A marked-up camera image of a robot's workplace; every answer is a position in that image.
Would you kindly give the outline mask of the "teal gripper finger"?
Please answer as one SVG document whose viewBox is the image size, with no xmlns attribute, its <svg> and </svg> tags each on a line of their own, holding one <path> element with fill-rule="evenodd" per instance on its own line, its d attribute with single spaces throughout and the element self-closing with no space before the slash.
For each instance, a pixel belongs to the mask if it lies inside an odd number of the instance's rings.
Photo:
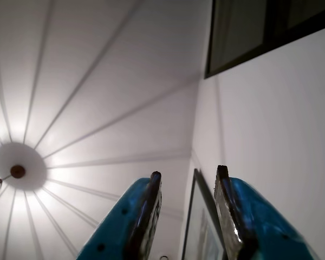
<svg viewBox="0 0 325 260">
<path fill-rule="evenodd" d="M 148 259 L 161 204 L 161 173 L 139 178 L 98 225 L 77 259 Z"/>
<path fill-rule="evenodd" d="M 217 167 L 214 200 L 225 259 L 318 259 L 271 203 L 223 165 Z"/>
</svg>

